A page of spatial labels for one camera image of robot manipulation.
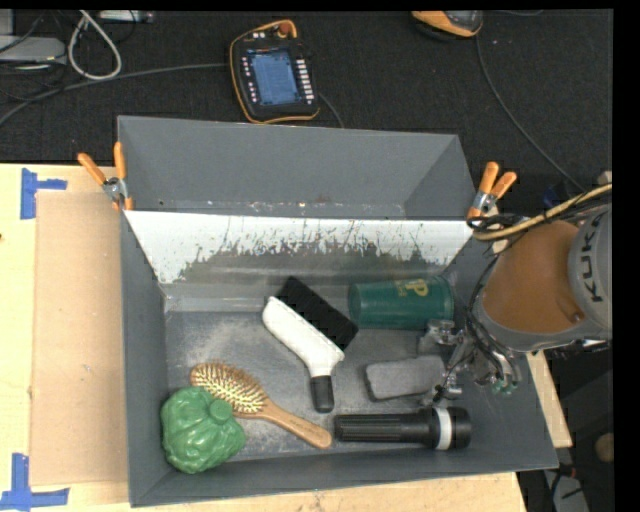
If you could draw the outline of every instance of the black floor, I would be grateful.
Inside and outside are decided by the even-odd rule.
[[[15,12],[17,35],[26,34],[43,13]],[[540,213],[550,187],[572,195],[612,168],[612,9],[484,11],[476,38],[449,42],[418,30],[408,11],[155,15],[153,23],[105,26],[123,60],[114,80],[84,82],[68,66],[23,72],[4,63],[0,161],[75,163],[82,151],[111,165],[121,114],[244,122],[226,67],[131,74],[224,64],[236,36],[288,17],[312,51],[324,100],[309,124],[457,134],[476,185],[489,160],[518,173],[500,207],[524,215]],[[32,35],[66,43],[79,19],[78,11],[46,10]],[[87,72],[113,69],[112,54],[95,32],[78,42],[75,55]],[[585,355],[551,360],[561,398],[570,400],[612,370],[609,356],[596,357],[603,360],[593,372],[585,370],[593,364]],[[586,373],[593,378],[585,380]],[[593,436],[612,429],[611,408],[596,409],[598,417],[583,418],[575,429],[576,463]],[[571,427],[571,416],[568,421]],[[609,485],[603,475],[601,501],[590,499],[591,512],[613,510],[613,480]],[[585,496],[590,485],[584,483]]]

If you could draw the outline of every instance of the gray sponge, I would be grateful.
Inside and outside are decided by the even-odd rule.
[[[374,400],[421,395],[442,384],[445,367],[438,356],[372,363],[365,369],[367,387]]]

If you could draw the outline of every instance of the gray bin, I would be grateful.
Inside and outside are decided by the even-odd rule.
[[[265,299],[295,275],[348,314],[353,282],[440,274],[461,326],[486,246],[464,223],[475,190],[455,135],[122,116],[118,139],[135,201],[121,217],[133,506],[557,466],[524,365],[511,396],[462,380],[455,405],[473,424],[463,450],[316,450],[271,423],[239,420],[248,441],[235,457],[197,475],[174,469],[160,407],[189,385],[193,365],[214,358],[330,431],[335,414],[414,410],[407,398],[373,402],[363,376],[370,363],[415,356],[422,333],[361,329],[334,371],[335,408],[320,414],[306,367],[261,322]]]

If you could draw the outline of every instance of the black brush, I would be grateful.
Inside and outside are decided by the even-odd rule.
[[[344,359],[343,349],[358,327],[295,277],[262,312],[267,329],[304,361],[311,375],[311,395],[318,412],[334,406],[331,372]]]

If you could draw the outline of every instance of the wooden hairbrush handle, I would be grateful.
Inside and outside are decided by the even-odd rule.
[[[260,412],[254,414],[236,413],[236,416],[238,418],[256,418],[270,421],[321,450],[326,450],[333,443],[333,436],[328,430],[295,414],[291,414],[289,411],[285,411],[270,398],[264,400]]]

